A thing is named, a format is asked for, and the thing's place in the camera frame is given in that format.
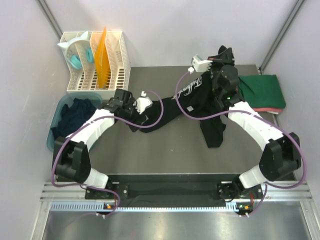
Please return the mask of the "black t shirt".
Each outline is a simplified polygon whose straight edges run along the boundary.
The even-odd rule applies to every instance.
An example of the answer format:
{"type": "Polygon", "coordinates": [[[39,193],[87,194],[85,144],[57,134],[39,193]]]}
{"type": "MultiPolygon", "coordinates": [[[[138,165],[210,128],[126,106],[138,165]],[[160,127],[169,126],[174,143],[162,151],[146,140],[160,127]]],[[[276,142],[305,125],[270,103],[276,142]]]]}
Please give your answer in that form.
{"type": "MultiPolygon", "coordinates": [[[[195,118],[207,117],[219,112],[214,104],[212,80],[207,71],[192,81],[189,85],[177,92],[178,101],[183,110],[195,118]]],[[[141,128],[143,133],[150,133],[160,129],[182,114],[175,100],[175,96],[163,98],[152,102],[152,106],[139,114],[131,123],[141,126],[151,125],[156,122],[161,114],[163,103],[163,115],[160,121],[153,127],[141,128]]],[[[223,143],[223,133],[226,125],[220,117],[200,121],[200,129],[208,148],[218,148],[223,143]]]]}

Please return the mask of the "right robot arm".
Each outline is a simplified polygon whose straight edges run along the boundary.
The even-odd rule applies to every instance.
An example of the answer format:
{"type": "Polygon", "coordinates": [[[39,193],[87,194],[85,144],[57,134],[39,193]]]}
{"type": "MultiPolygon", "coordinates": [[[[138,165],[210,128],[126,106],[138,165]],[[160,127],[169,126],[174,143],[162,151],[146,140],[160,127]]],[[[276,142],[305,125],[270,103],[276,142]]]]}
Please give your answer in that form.
{"type": "Polygon", "coordinates": [[[245,198],[252,187],[277,181],[301,167],[300,140],[295,133],[284,133],[261,118],[240,95],[232,48],[221,45],[217,55],[208,60],[215,107],[249,134],[262,150],[259,163],[232,182],[234,194],[245,198]]]}

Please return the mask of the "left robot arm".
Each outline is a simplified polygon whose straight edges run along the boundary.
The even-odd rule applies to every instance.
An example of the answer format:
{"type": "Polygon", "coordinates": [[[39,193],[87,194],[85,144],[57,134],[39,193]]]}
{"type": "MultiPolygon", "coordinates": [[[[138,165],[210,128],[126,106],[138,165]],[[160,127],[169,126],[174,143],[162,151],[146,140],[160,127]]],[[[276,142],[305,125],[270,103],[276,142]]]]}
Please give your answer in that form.
{"type": "Polygon", "coordinates": [[[72,183],[91,186],[102,198],[114,191],[109,177],[92,168],[89,151],[100,136],[112,127],[118,118],[130,121],[136,116],[136,99],[130,91],[117,89],[104,106],[67,137],[58,137],[54,143],[51,181],[61,177],[72,183]]]}

